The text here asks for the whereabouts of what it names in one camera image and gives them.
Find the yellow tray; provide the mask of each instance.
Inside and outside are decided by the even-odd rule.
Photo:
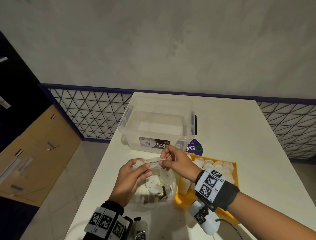
[[[190,154],[190,153],[186,153],[186,154],[191,156],[192,161],[194,161],[194,159],[197,158],[197,157],[201,157],[204,160],[209,159],[209,160],[212,160],[213,162],[218,161],[217,159],[208,158],[208,157],[202,157],[202,156],[198,156],[198,155],[195,155],[195,154]],[[237,165],[236,165],[235,162],[232,162],[232,164],[234,166],[234,171],[232,173],[233,179],[235,181],[235,185],[237,187],[239,187],[238,175],[237,175]],[[183,208],[183,209],[187,210],[192,205],[192,203],[197,199],[197,197],[195,196],[195,191],[189,189],[188,192],[186,193],[186,195],[184,195],[184,194],[181,194],[181,193],[178,192],[178,186],[179,186],[179,181],[178,181],[177,192],[176,192],[176,197],[175,197],[176,205],[178,207],[180,207],[180,208]],[[236,218],[234,218],[228,211],[224,211],[221,208],[217,208],[215,213],[220,218],[223,218],[223,219],[225,219],[225,220],[227,220],[227,221],[229,221],[229,222],[231,222],[233,224],[239,224],[238,220]]]

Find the metal lattice panel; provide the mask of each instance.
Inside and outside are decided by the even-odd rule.
[[[82,135],[110,140],[132,94],[49,89]]]
[[[288,158],[308,159],[316,154],[316,106],[258,103]]]

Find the clear plastic box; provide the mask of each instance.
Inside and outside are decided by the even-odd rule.
[[[118,125],[133,150],[161,153],[169,144],[186,151],[194,138],[194,107],[190,101],[132,97]]]

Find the white table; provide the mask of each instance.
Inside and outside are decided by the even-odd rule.
[[[316,230],[316,207],[255,101],[138,92],[134,96],[192,101],[197,115],[195,139],[203,146],[203,156],[236,162],[242,192]],[[108,199],[124,163],[132,158],[158,156],[131,150],[121,143],[121,136],[119,131],[115,132],[66,240],[83,238],[84,227],[95,208]],[[174,206],[146,212],[142,218],[148,222],[150,240],[212,239],[194,224],[187,212]],[[255,239],[241,224],[239,230],[245,240]],[[229,225],[221,223],[214,239],[239,237]]]

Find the black cable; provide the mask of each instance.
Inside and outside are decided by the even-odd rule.
[[[234,225],[232,225],[229,221],[227,221],[225,219],[222,219],[222,218],[219,218],[219,219],[215,220],[215,222],[219,222],[219,221],[223,221],[223,222],[226,222],[226,223],[230,224],[235,229],[235,231],[238,233],[238,235],[240,236],[241,240],[244,240],[242,238],[241,234],[238,232],[237,228]]]

